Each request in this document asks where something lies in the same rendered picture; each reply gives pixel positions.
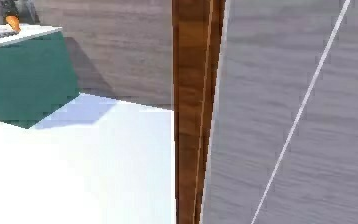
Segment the green cabinet with white top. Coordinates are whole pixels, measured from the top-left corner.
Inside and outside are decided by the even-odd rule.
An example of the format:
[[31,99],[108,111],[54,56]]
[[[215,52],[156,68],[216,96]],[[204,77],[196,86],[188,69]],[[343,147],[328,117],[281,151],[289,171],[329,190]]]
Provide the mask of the green cabinet with white top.
[[0,25],[0,122],[28,129],[79,93],[60,27]]

